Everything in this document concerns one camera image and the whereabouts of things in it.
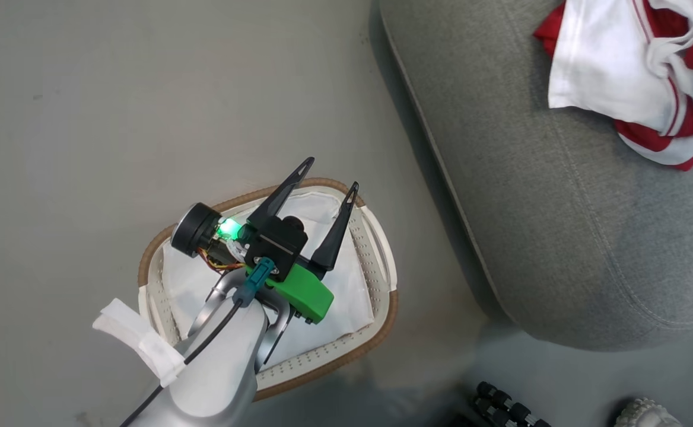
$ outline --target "green light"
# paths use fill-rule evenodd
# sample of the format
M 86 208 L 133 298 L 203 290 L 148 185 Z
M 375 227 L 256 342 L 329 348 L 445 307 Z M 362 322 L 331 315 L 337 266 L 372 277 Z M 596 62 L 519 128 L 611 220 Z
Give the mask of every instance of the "green light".
M 220 227 L 217 229 L 217 234 L 222 238 L 235 240 L 239 237 L 239 230 L 241 230 L 241 224 L 228 218 L 220 224 Z

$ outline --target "basket handle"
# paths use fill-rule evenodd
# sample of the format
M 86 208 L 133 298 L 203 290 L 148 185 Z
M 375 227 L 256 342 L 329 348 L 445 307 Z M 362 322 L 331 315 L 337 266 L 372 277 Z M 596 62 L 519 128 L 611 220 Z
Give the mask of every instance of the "basket handle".
M 389 284 L 389 289 L 392 291 L 396 290 L 396 264 L 393 259 L 392 246 L 389 245 L 389 241 L 386 238 L 386 233 L 384 229 L 379 224 L 379 220 L 373 214 L 373 212 L 368 209 L 368 206 L 363 206 L 360 210 L 365 215 L 365 224 L 368 225 L 368 230 L 373 236 L 373 246 L 377 252 L 377 258 L 379 262 L 382 263 L 382 270 L 386 272 L 386 281 Z

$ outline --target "gray sofa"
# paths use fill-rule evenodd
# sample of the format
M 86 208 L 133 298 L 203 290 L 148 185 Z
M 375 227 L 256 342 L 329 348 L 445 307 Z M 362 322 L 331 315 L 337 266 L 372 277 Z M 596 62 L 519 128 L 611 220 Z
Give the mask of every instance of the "gray sofa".
M 489 284 L 526 332 L 582 349 L 693 332 L 693 170 L 610 119 L 547 108 L 531 36 L 559 0 L 382 0 L 384 26 Z

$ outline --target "red fabric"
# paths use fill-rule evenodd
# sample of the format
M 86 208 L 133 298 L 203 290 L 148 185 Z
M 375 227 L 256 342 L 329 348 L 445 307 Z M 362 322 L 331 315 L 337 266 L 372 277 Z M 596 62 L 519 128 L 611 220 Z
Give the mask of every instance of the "red fabric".
M 689 22 L 686 17 L 670 9 L 651 8 L 648 2 L 645 2 L 644 5 L 650 21 L 650 27 L 652 27 L 653 34 L 656 37 L 681 36 L 688 31 Z M 555 48 L 558 43 L 560 26 L 563 22 L 564 10 L 565 3 L 562 3 L 547 16 L 547 19 L 544 19 L 542 25 L 534 32 L 534 37 L 542 41 L 542 45 L 550 57 L 555 56 Z M 689 68 L 693 69 L 693 47 L 686 52 L 685 63 Z M 675 137 L 661 136 L 657 130 L 636 123 L 626 123 L 621 120 L 615 120 L 615 129 L 624 137 L 651 151 L 662 151 L 671 144 L 673 138 L 693 135 L 693 100 L 691 97 L 686 98 L 685 118 L 681 124 L 681 129 Z M 674 167 L 683 171 L 690 170 L 693 167 L 693 157 L 680 165 L 674 165 Z

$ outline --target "white shoe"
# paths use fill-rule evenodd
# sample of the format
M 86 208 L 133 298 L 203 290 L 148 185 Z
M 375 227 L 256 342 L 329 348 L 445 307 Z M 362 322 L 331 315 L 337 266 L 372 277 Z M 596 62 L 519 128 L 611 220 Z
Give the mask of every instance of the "white shoe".
M 669 411 L 655 401 L 637 399 L 615 419 L 615 427 L 682 427 Z

